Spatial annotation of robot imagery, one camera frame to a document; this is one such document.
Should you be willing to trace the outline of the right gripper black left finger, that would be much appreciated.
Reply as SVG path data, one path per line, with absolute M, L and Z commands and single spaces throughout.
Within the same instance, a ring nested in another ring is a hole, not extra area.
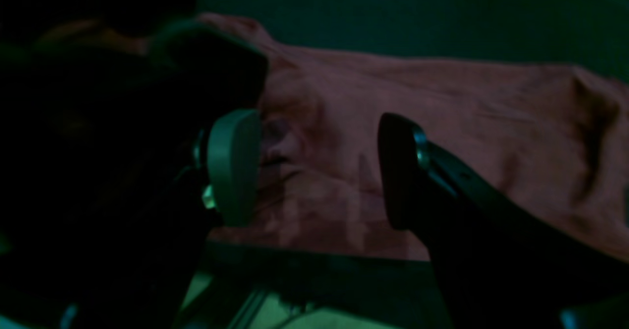
M 101 329 L 175 329 L 214 228 L 249 224 L 256 202 L 261 121 L 255 110 L 148 122 L 132 138 L 141 163 L 100 206 L 108 218 L 110 279 Z

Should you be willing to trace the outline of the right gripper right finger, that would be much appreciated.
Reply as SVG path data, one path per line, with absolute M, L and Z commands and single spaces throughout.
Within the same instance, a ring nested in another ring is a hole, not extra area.
M 537 219 L 395 113 L 377 148 L 386 213 L 426 247 L 457 329 L 626 329 L 628 264 Z

